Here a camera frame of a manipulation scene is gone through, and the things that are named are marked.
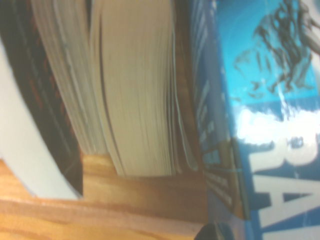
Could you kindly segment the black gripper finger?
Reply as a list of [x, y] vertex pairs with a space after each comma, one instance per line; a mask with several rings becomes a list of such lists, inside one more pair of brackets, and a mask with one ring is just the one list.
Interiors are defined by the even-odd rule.
[[234, 240], [234, 234], [226, 223], [208, 223], [195, 236], [195, 240]]

